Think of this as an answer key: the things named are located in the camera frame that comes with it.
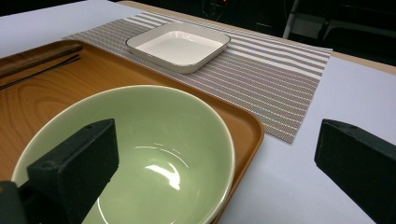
square dish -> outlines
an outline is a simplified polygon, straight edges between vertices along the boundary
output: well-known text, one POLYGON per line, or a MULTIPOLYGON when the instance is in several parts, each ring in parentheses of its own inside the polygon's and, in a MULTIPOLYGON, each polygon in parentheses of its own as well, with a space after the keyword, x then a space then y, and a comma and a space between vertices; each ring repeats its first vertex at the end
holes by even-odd
POLYGON ((223 52, 230 40, 225 34, 173 21, 129 38, 126 45, 133 55, 189 74, 223 52))

table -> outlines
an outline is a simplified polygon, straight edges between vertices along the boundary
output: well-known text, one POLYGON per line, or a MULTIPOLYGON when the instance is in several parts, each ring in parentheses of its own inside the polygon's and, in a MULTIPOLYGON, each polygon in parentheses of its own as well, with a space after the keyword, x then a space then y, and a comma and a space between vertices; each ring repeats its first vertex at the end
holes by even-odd
MULTIPOLYGON (((175 13, 134 2, 88 0, 0 17, 0 30, 6 31, 0 34, 0 57, 142 9, 175 13)), ((396 144, 396 76, 389 73, 396 74, 396 68, 334 53, 294 142, 265 136, 219 223, 373 223, 319 170, 314 155, 322 119, 357 125, 396 144)))

black chair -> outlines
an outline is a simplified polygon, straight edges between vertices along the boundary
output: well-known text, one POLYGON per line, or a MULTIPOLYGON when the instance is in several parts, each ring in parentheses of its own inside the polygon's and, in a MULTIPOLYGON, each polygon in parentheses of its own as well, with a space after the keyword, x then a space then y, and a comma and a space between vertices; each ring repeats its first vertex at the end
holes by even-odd
POLYGON ((331 0, 318 45, 396 65, 396 8, 392 0, 331 0))

striped placemat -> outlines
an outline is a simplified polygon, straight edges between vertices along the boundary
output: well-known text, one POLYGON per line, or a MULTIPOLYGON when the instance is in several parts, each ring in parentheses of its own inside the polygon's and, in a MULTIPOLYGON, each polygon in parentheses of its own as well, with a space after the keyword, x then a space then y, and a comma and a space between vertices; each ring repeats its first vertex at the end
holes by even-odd
POLYGON ((289 44, 269 35, 241 32, 213 24, 143 12, 67 36, 106 49, 160 74, 244 107, 265 131, 291 143, 332 53, 303 44, 289 44), (231 37, 228 48, 197 72, 181 75, 132 55, 125 41, 170 21, 184 21, 231 37))

wooden tray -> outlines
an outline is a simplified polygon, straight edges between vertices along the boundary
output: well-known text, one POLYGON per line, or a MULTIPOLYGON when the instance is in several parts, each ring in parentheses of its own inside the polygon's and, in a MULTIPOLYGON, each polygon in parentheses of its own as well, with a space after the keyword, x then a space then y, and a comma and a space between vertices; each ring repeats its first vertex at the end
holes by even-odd
POLYGON ((224 119, 233 137, 236 156, 233 186, 226 203, 213 221, 217 223, 262 143, 264 131, 260 121, 245 109, 80 41, 59 41, 1 59, 0 72, 5 67, 8 71, 22 66, 27 69, 0 76, 0 85, 65 60, 73 54, 39 65, 30 63, 47 57, 43 55, 51 55, 56 50, 75 45, 83 47, 77 52, 81 58, 76 62, 0 90, 0 180, 11 178, 18 158, 34 135, 50 119, 75 102, 122 86, 168 86, 189 92, 211 105, 224 119))

